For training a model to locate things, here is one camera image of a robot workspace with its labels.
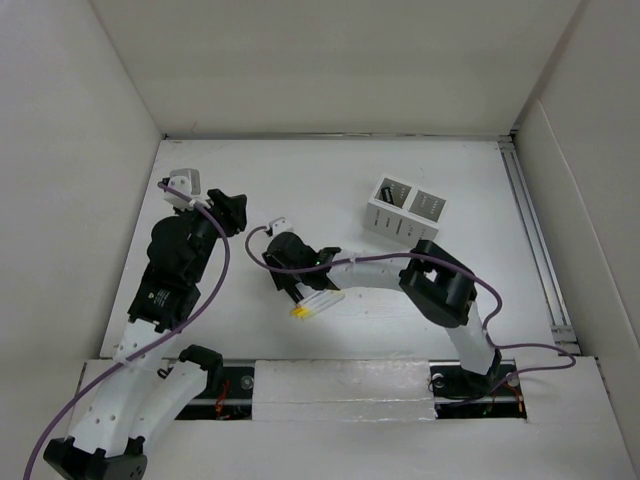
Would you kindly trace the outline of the yellow-capped black highlighter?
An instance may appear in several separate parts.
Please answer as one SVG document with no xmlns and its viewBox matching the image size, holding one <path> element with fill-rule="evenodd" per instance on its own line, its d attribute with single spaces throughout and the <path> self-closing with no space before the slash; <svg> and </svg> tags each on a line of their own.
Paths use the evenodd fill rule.
<svg viewBox="0 0 640 480">
<path fill-rule="evenodd" d="M 383 186 L 379 191 L 379 199 L 386 204 L 394 205 L 393 189 L 390 186 Z"/>
</svg>

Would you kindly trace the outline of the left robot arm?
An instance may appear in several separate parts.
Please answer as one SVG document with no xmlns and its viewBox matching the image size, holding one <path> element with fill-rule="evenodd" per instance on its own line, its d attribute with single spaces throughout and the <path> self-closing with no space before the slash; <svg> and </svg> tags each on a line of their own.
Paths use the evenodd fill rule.
<svg viewBox="0 0 640 480">
<path fill-rule="evenodd" d="M 151 231 L 114 364 L 87 385 L 96 394 L 84 417 L 44 451 L 64 479 L 142 478 L 148 451 L 168 424 L 196 396 L 222 387 L 223 357 L 206 347 L 190 345 L 171 368 L 161 366 L 177 336 L 209 306 L 198 284 L 216 242 L 245 230 L 247 198 L 212 189 L 198 201 L 165 191 L 174 213 Z"/>
</svg>

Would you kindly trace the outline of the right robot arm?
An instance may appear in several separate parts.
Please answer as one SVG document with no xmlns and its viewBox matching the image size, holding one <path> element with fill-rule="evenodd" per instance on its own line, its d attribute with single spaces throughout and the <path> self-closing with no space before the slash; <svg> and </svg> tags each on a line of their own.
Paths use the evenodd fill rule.
<svg viewBox="0 0 640 480">
<path fill-rule="evenodd" d="M 497 384 L 502 360 L 483 331 L 476 305 L 475 275 L 430 240 L 420 240 L 407 256 L 366 260 L 339 247 L 314 250 L 292 231 L 277 233 L 262 258 L 276 288 L 309 314 L 327 306 L 322 292 L 373 288 L 401 292 L 426 320 L 442 327 L 459 356 L 451 385 L 460 399 L 485 396 Z"/>
</svg>

